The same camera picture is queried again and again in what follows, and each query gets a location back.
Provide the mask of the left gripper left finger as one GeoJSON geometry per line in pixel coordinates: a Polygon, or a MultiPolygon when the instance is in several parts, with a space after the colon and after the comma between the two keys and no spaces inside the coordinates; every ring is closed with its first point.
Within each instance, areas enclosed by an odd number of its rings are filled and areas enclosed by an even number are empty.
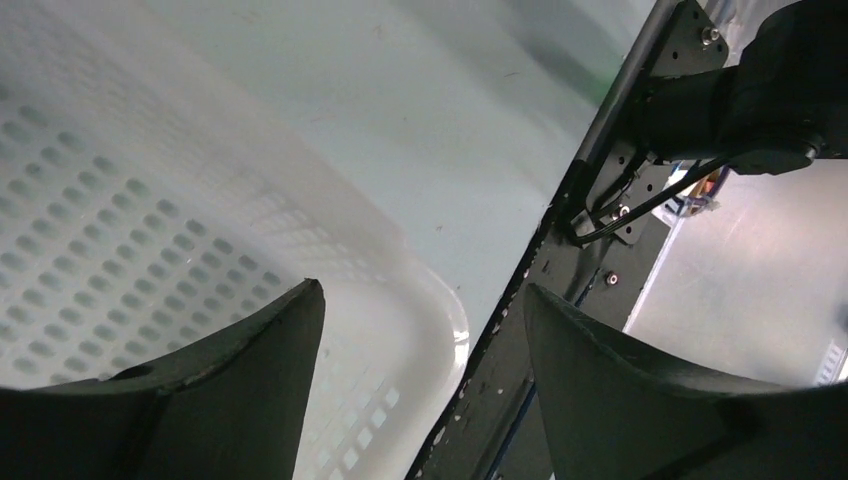
{"type": "Polygon", "coordinates": [[[5,479],[289,479],[322,338],[307,279],[107,380],[1,392],[5,479]]]}

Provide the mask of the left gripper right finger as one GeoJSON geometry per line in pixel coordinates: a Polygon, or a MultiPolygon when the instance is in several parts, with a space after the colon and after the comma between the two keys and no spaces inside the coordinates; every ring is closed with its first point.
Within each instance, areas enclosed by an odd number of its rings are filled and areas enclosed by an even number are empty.
{"type": "Polygon", "coordinates": [[[524,292],[559,479],[843,479],[847,386],[793,388],[707,368],[524,292]]]}

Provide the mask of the white perforated plastic basket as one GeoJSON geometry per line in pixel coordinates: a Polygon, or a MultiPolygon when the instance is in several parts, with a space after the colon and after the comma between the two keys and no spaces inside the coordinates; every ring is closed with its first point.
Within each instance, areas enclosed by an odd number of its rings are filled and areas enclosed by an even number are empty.
{"type": "Polygon", "coordinates": [[[106,379],[307,278],[324,331],[294,475],[401,479],[460,378],[467,322],[334,172],[315,201],[169,116],[89,46],[1,42],[1,382],[106,379]]]}

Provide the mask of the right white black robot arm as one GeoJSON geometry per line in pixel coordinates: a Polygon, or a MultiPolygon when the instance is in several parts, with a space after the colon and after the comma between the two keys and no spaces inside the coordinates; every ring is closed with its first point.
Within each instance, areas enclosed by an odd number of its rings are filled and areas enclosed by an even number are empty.
{"type": "Polygon", "coordinates": [[[846,159],[846,2],[777,10],[737,65],[652,81],[631,124],[662,160],[725,157],[739,175],[846,159]]]}

